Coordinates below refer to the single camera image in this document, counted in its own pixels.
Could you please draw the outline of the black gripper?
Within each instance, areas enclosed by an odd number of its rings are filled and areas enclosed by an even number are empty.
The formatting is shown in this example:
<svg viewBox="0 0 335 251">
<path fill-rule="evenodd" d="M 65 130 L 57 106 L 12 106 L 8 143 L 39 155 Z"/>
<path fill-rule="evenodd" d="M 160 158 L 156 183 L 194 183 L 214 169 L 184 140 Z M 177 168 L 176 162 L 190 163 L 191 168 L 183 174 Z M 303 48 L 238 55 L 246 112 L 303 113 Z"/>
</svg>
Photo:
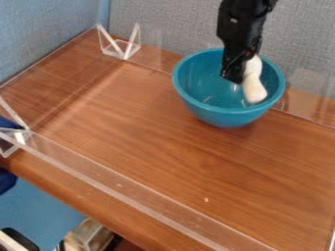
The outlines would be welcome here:
<svg viewBox="0 0 335 251">
<path fill-rule="evenodd" d="M 279 0 L 223 0 L 218 16 L 218 36 L 224 43 L 220 75 L 242 84 L 246 62 L 259 52 L 267 15 Z"/>
</svg>

